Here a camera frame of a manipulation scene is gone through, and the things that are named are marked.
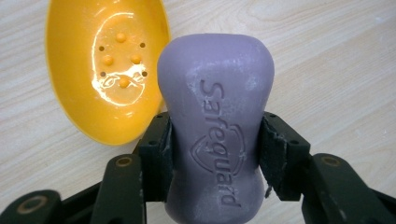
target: wood grain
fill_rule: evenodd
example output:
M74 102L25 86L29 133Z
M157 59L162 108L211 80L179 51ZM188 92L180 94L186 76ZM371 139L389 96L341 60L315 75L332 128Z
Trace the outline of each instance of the wood grain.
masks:
M0 1L0 211L37 189L63 198L95 184L135 142L93 142L67 119L45 59L49 1ZM164 1L173 38L259 38L276 65L266 107L312 145L347 160L372 188L396 197L396 2ZM265 200L250 223L304 223L300 203ZM148 204L148 223L174 223Z

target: light wood surface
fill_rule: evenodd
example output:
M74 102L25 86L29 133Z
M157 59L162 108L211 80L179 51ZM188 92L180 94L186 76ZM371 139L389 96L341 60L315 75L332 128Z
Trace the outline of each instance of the light wood surface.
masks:
M65 199L101 180L135 142L92 141L66 117L45 58L49 1L0 1L0 211L37 189ZM372 188L396 197L396 1L164 1L173 38L259 38L276 78L266 107L312 145L347 160ZM174 223L162 203L148 223ZM250 223L304 223L300 203L273 193Z

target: purple soap bar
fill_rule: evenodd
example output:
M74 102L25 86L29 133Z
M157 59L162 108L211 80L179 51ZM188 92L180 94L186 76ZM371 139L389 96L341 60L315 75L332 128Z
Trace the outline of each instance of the purple soap bar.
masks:
M158 62L175 136L165 209L178 223L246 223L262 205L256 140L274 62L246 35L187 35Z

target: embossed shield logo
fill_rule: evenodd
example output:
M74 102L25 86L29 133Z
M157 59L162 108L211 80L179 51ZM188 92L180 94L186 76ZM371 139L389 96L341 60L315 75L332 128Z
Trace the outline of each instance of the embossed shield logo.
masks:
M237 125L223 129L222 141L213 135L204 135L192 146L190 153L203 169L238 175L246 159L244 135Z

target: metal screw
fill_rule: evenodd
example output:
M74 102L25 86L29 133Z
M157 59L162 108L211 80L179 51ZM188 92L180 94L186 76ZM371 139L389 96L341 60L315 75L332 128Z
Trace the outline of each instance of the metal screw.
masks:
M33 213L47 203L48 198L43 195L36 195L18 206L17 212L21 215Z

